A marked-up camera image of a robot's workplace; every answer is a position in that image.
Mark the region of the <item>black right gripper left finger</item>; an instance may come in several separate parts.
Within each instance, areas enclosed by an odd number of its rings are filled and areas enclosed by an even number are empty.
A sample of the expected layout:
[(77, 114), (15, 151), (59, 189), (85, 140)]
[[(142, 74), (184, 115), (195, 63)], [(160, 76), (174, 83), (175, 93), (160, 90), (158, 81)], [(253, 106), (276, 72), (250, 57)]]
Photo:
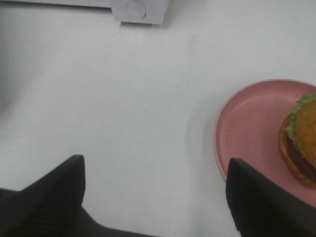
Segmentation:
[(104, 227), (82, 207), (85, 164), (73, 155), (39, 180), (5, 196), (0, 191), (2, 237), (136, 237)]

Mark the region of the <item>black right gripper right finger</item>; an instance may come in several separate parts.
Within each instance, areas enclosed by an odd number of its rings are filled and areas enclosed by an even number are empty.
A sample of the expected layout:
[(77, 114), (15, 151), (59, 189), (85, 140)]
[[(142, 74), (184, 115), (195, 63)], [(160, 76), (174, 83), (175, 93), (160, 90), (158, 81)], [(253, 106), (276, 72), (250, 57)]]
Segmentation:
[(229, 162), (226, 199), (243, 237), (314, 237), (315, 207), (296, 198), (240, 158)]

